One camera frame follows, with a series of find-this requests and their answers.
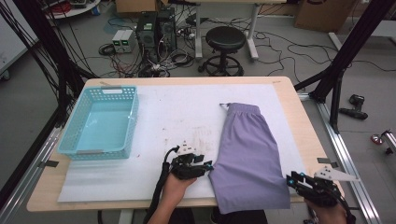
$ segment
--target floor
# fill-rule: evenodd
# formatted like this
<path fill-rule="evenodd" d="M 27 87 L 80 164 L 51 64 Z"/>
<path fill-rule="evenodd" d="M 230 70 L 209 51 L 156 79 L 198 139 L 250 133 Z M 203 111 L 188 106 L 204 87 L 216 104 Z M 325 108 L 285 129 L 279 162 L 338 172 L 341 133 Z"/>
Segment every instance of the floor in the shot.
<path fill-rule="evenodd" d="M 101 15 L 90 13 L 61 20 L 59 25 L 63 33 L 72 39 L 69 22 L 81 45 L 84 57 L 92 71 L 98 76 L 108 76 L 113 71 L 110 61 L 99 57 L 98 49 L 110 42 L 120 26 L 135 26 L 130 20 L 114 19 L 119 15 L 115 6 L 105 2 L 101 4 Z M 209 29 L 214 23 L 204 23 Z M 246 27 L 243 22 L 237 23 Z M 339 37 L 347 36 L 351 22 L 347 21 Z M 258 46 L 260 59 L 253 62 L 248 57 L 248 48 L 239 50 L 234 57 L 244 66 L 245 76 L 286 76 L 293 84 L 305 80 L 325 69 L 329 58 L 322 48 L 306 48 L 302 45 L 321 45 L 333 48 L 332 41 L 325 33 L 307 31 L 293 27 L 293 18 L 262 16 L 258 19 L 255 43 Z M 192 49 L 185 48 L 191 55 Z M 327 49 L 333 58 L 335 50 Z M 204 47 L 204 58 L 212 55 L 211 49 Z M 125 62 L 134 62 L 134 54 L 121 56 Z M 385 37 L 371 37 L 361 49 L 355 61 L 345 72 L 340 107 L 352 108 L 348 102 L 352 94 L 364 96 L 362 111 L 369 115 L 366 120 L 357 120 L 345 115 L 339 116 L 339 130 L 346 147 L 355 163 L 361 179 L 369 192 L 382 223 L 396 223 L 394 207 L 396 207 L 396 163 L 395 155 L 386 155 L 386 145 L 378 146 L 371 142 L 370 136 L 396 127 L 393 118 L 396 103 L 391 100 L 396 87 L 396 46 Z M 202 77 L 197 72 L 199 63 L 191 67 L 178 68 L 171 71 L 171 77 Z M 3 187 L 24 153 L 47 122 L 56 108 L 56 100 L 48 82 L 29 54 L 24 54 L 10 68 L 11 80 L 0 82 L 0 187 Z M 306 87 L 310 92 L 316 84 Z M 327 100 L 330 108 L 331 95 Z M 303 102 L 306 113 L 311 119 L 321 144 L 328 157 L 337 161 L 331 140 L 324 129 L 323 121 L 316 104 L 312 101 Z M 351 206 L 357 206 L 353 194 L 347 184 L 343 184 L 346 199 Z M 25 202 L 9 223 L 96 223 L 96 211 L 62 212 L 62 213 L 29 213 Z M 210 223 L 208 208 L 196 208 L 194 214 L 197 223 Z M 104 223 L 117 223 L 120 211 L 105 211 Z M 308 218 L 303 203 L 294 204 L 290 210 L 266 211 L 270 223 L 303 223 Z M 365 223 L 359 211 L 357 223 Z M 141 223 L 144 211 L 135 211 L 134 223 Z"/>

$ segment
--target black metal pole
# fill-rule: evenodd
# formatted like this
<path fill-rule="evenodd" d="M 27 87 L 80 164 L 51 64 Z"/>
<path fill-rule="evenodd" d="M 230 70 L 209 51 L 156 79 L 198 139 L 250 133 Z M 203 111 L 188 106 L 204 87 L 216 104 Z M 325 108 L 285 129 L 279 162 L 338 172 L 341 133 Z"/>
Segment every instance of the black metal pole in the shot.
<path fill-rule="evenodd" d="M 336 132 L 338 132 L 336 130 L 338 116 L 335 113 L 338 113 L 344 72 L 395 2 L 396 0 L 373 0 L 363 15 L 361 15 L 361 18 L 338 51 L 332 64 L 323 72 L 294 86 L 295 90 L 300 90 L 319 81 L 315 90 L 310 92 L 309 95 L 321 104 L 325 102 L 326 96 L 333 90 L 330 124 Z"/>
<path fill-rule="evenodd" d="M 83 69 L 70 60 L 67 50 L 53 31 L 49 20 L 36 0 L 13 0 L 13 2 L 35 32 L 51 59 L 57 64 L 58 71 L 64 71 L 64 79 L 74 93 L 74 97 L 78 97 L 84 87 L 84 81 L 81 77 L 91 78 L 96 76 L 86 71 L 82 72 Z"/>

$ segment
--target black stool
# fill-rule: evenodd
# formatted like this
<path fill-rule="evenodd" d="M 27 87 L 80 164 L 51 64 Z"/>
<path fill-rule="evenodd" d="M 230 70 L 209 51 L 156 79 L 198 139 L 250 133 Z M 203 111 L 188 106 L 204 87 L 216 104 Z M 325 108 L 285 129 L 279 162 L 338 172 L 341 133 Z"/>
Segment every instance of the black stool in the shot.
<path fill-rule="evenodd" d="M 241 77 L 244 75 L 241 64 L 235 58 L 227 55 L 236 53 L 244 47 L 246 37 L 241 31 L 233 27 L 219 26 L 209 30 L 205 39 L 214 51 L 220 51 L 220 55 L 209 58 L 202 66 L 198 67 L 198 72 L 202 73 L 206 70 L 212 77 Z"/>

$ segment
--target purple fabric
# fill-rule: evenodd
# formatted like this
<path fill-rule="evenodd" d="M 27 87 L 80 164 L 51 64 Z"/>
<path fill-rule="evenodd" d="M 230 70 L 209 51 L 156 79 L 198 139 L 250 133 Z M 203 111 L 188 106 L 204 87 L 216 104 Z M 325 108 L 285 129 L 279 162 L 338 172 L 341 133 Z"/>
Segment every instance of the purple fabric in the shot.
<path fill-rule="evenodd" d="M 229 104 L 214 168 L 209 178 L 222 214 L 290 208 L 276 141 L 257 106 Z"/>

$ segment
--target light blue plastic basket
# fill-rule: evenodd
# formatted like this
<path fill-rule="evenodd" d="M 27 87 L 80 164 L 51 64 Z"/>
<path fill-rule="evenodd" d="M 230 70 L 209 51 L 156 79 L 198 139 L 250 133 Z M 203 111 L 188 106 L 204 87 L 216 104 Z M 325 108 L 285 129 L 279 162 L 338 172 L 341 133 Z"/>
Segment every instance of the light blue plastic basket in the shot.
<path fill-rule="evenodd" d="M 129 158 L 138 107 L 136 86 L 85 88 L 58 152 L 75 161 Z"/>

